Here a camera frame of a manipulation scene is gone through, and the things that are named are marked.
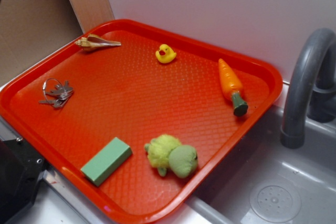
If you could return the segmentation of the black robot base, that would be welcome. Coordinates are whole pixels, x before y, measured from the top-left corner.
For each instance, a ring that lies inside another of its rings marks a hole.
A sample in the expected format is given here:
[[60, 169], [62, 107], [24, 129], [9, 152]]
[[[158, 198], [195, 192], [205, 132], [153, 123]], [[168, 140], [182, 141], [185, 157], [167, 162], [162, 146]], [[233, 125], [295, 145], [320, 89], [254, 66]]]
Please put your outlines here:
[[1, 141], [1, 223], [10, 223], [35, 203], [45, 158], [26, 140]]

